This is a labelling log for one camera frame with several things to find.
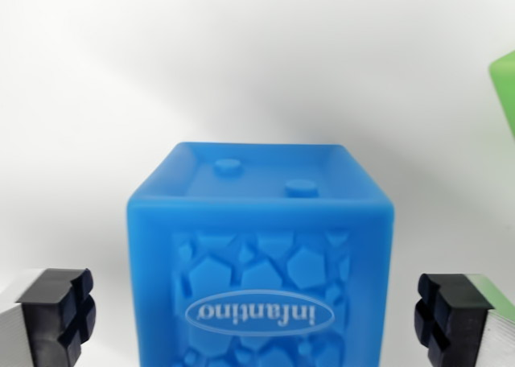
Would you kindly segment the black-padded metal gripper left finger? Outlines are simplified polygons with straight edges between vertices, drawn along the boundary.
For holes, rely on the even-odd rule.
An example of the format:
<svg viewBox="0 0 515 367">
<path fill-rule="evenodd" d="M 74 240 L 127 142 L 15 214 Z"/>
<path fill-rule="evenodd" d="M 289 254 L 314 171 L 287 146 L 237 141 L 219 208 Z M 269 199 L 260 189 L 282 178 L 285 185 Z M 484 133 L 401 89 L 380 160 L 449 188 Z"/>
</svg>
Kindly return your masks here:
<svg viewBox="0 0 515 367">
<path fill-rule="evenodd" d="M 74 366 L 96 322 L 85 269 L 29 269 L 1 291 L 1 365 Z"/>
</svg>

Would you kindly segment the black-padded metal gripper right finger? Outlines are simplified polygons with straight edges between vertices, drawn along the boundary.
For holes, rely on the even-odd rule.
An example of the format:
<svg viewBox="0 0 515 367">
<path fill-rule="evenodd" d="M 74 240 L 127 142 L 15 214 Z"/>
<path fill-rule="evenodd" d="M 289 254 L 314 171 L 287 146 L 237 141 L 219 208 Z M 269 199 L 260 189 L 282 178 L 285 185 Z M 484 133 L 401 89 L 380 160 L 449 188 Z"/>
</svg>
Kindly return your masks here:
<svg viewBox="0 0 515 367">
<path fill-rule="evenodd" d="M 513 366 L 514 304 L 482 274 L 422 274 L 414 309 L 433 366 Z"/>
</svg>

